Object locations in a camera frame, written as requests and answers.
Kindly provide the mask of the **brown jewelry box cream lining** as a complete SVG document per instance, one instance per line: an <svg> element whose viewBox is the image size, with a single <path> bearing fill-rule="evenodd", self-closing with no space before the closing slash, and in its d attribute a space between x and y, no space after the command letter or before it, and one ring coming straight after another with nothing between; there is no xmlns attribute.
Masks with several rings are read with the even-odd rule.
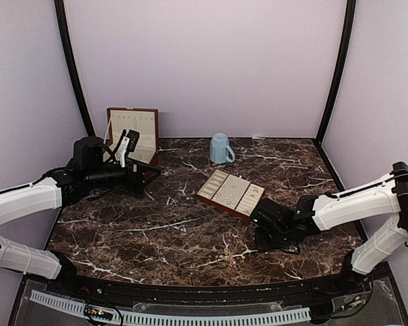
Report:
<svg viewBox="0 0 408 326"><path fill-rule="evenodd" d="M104 140L111 150L119 141L123 130L139 133L134 152L129 158L157 167L159 148L158 109L107 108L107 129Z"/></svg>

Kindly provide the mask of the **brown jewelry tray cream lining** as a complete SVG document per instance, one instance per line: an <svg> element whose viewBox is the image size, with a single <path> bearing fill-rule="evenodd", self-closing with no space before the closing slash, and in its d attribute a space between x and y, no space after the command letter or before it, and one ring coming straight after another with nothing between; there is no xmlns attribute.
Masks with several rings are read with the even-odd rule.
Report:
<svg viewBox="0 0 408 326"><path fill-rule="evenodd" d="M264 194L264 187L216 169L197 192L197 198L248 220Z"/></svg>

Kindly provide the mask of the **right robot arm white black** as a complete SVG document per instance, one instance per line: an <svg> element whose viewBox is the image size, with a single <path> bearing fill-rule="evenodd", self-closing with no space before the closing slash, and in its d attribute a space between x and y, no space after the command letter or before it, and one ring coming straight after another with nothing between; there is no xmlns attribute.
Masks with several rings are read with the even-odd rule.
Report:
<svg viewBox="0 0 408 326"><path fill-rule="evenodd" d="M299 200L294 210L264 198L253 210L258 247L262 250L298 246L307 237L338 225L387 215L388 220L364 244L349 252L333 288L347 295L360 276L389 257L401 245L408 246L408 165L393 164L379 179L339 193L325 193Z"/></svg>

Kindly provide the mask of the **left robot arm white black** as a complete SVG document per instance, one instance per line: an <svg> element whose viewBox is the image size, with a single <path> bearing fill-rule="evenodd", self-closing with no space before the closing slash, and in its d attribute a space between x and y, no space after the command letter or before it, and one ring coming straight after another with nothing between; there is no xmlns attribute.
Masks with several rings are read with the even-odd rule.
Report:
<svg viewBox="0 0 408 326"><path fill-rule="evenodd" d="M100 187L124 187L139 193L161 174L160 169L135 160L124 166L103 163L83 168L70 163L46 172L40 179L0 191L0 226L34 213L78 203ZM55 280L68 296L82 291L74 264L62 253L40 250L0 235L0 268Z"/></svg>

